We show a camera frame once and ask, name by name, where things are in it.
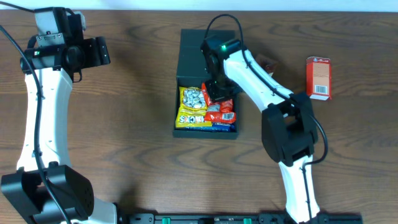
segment yellow snack bag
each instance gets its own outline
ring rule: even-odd
[[[180,108],[175,127],[211,127],[211,121],[205,121],[206,110],[207,105],[199,88],[180,87]]]

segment black storage box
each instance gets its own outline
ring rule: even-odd
[[[229,41],[235,37],[233,30],[210,30],[208,36],[217,35],[221,40]],[[238,98],[233,99],[236,113],[236,121],[234,123],[235,130],[231,132],[208,132],[182,130],[175,128],[175,120],[177,118],[178,108],[180,107],[180,91],[179,87],[197,87],[201,88],[201,84],[209,79],[211,75],[206,72],[206,62],[200,51],[200,45],[203,42],[205,30],[198,29],[182,29],[180,40],[180,55],[177,67],[177,91],[175,95],[175,114],[174,114],[174,130],[175,138],[200,138],[200,139],[236,139],[238,137]]]

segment barcode label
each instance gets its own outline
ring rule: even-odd
[[[234,118],[234,113],[223,114],[223,119],[229,120]]]
[[[328,87],[315,85],[315,93],[328,94]]]

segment wooden surface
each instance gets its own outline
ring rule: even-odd
[[[174,139],[180,29],[205,29],[217,12],[84,11],[85,37],[105,36],[111,64],[83,71],[68,110],[73,168],[97,197],[127,212],[210,213],[282,210],[278,165],[261,144],[261,114],[241,95],[236,141]],[[281,62],[275,79],[305,89],[305,59],[331,58],[333,99],[313,101],[329,138],[313,167],[317,202],[359,212],[365,223],[398,220],[398,15],[234,12],[246,44]],[[26,47],[34,17],[1,11],[1,24]],[[214,29],[236,29],[228,19]],[[0,35],[0,174],[15,172],[25,132],[27,93],[19,54]],[[322,142],[316,156],[322,154]],[[0,223],[22,219],[0,194]]]

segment white backdrop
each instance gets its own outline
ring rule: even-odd
[[[206,10],[206,11],[363,11],[398,12],[398,0],[5,0],[30,9]]]

